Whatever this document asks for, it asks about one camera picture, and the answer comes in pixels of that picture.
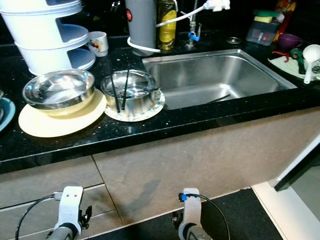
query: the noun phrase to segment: white dish rack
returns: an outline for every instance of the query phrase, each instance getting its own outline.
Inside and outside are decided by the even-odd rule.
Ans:
[[[78,49],[89,41],[86,28],[59,18],[82,10],[80,0],[1,0],[0,13],[29,71],[41,75],[61,69],[88,69],[95,55]]]

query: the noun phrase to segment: white mug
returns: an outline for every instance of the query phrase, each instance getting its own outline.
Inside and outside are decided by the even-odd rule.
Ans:
[[[87,44],[89,50],[97,57],[103,57],[108,55],[108,40],[107,34],[103,31],[89,32],[89,42]]]

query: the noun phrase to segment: speckled granite countertop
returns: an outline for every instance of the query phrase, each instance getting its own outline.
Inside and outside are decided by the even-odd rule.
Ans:
[[[0,89],[5,92],[4,97],[11,99],[16,106],[13,120],[0,132],[0,174],[320,105],[319,84],[305,86],[300,79],[271,65],[267,60],[271,47],[245,40],[239,45],[230,45],[225,42],[225,36],[219,33],[204,34],[202,42],[192,51],[184,49],[184,44],[179,42],[170,55],[242,49],[298,88],[162,110],[156,116],[140,122],[116,121],[103,114],[85,129],[55,138],[30,136],[20,129],[18,116],[26,104],[21,91],[34,76],[15,47],[0,46]],[[132,54],[131,49],[126,47],[124,37],[110,39],[109,45],[117,47],[111,48],[108,56],[97,58],[89,70],[95,76],[98,89],[100,81],[111,72],[110,63],[114,71],[126,69],[128,63],[131,68],[145,70],[141,57]]]

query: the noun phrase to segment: stainless steel sink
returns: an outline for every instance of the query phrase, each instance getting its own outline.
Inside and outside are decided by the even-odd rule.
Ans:
[[[296,88],[242,50],[144,58],[168,110]]]

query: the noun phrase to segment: purple bowl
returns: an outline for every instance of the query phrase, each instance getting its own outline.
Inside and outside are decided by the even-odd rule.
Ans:
[[[289,33],[283,33],[278,39],[278,48],[281,52],[287,53],[291,49],[301,46],[303,43],[302,39],[296,35]]]

